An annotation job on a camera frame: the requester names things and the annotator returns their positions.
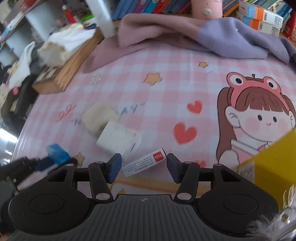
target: red heart print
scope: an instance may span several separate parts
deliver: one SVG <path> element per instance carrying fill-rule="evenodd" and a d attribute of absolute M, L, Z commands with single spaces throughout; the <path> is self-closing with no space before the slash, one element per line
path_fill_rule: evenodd
<path fill-rule="evenodd" d="M 197 135 L 197 130 L 194 126 L 185 130 L 184 123 L 177 123 L 174 127 L 174 137 L 178 144 L 185 144 L 192 141 Z"/>
<path fill-rule="evenodd" d="M 189 103 L 187 109 L 195 114 L 199 114 L 202 111 L 202 103 L 198 100 L 194 101 L 194 104 Z"/>
<path fill-rule="evenodd" d="M 195 160 L 194 162 L 197 163 L 197 164 L 199 164 L 201 168 L 204 168 L 207 165 L 207 163 L 205 161 Z"/>

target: cartoon girl print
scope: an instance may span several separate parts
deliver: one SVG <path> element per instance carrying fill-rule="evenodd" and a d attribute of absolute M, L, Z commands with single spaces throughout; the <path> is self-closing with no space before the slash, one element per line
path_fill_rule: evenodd
<path fill-rule="evenodd" d="M 230 87 L 220 91 L 217 101 L 220 138 L 216 157 L 233 168 L 294 128 L 296 112 L 271 77 L 230 72 L 227 82 Z"/>

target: red label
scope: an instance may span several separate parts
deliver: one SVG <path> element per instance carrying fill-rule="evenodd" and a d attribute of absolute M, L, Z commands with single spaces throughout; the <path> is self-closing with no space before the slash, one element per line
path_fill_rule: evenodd
<path fill-rule="evenodd" d="M 153 154 L 153 157 L 156 162 L 163 160 L 163 155 L 160 151 Z"/>

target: white box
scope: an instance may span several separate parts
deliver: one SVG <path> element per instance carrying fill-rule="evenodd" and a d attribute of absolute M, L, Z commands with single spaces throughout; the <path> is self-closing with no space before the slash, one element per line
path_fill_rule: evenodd
<path fill-rule="evenodd" d="M 125 178 L 128 178 L 132 175 L 135 175 L 143 170 L 148 169 L 162 161 L 166 160 L 166 154 L 164 150 L 161 148 L 150 154 L 143 156 L 142 158 L 133 161 L 121 168 Z"/>
<path fill-rule="evenodd" d="M 120 153 L 124 165 L 132 159 L 141 140 L 142 136 L 136 130 L 127 128 L 114 121 L 109 121 L 96 142 L 96 145 L 113 155 L 115 153 Z"/>
<path fill-rule="evenodd" d="M 275 36 L 279 36 L 280 30 L 281 30 L 280 27 L 274 26 L 270 23 L 259 21 L 253 18 L 248 18 L 244 16 L 242 13 L 240 13 L 239 11 L 237 11 L 237 19 L 242 21 L 244 24 L 250 26 L 251 28 L 266 34 L 273 34 Z"/>
<path fill-rule="evenodd" d="M 280 28 L 283 24 L 283 17 L 252 3 L 240 1 L 239 12 L 248 18 L 253 18 L 262 22 L 270 23 Z"/>

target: yellow box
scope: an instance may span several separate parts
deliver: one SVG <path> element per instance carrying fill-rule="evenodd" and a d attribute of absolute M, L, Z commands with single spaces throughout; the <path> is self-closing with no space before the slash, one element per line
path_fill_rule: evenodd
<path fill-rule="evenodd" d="M 272 195 L 282 209 L 284 192 L 296 184 L 296 129 L 240 164 L 238 173 Z"/>

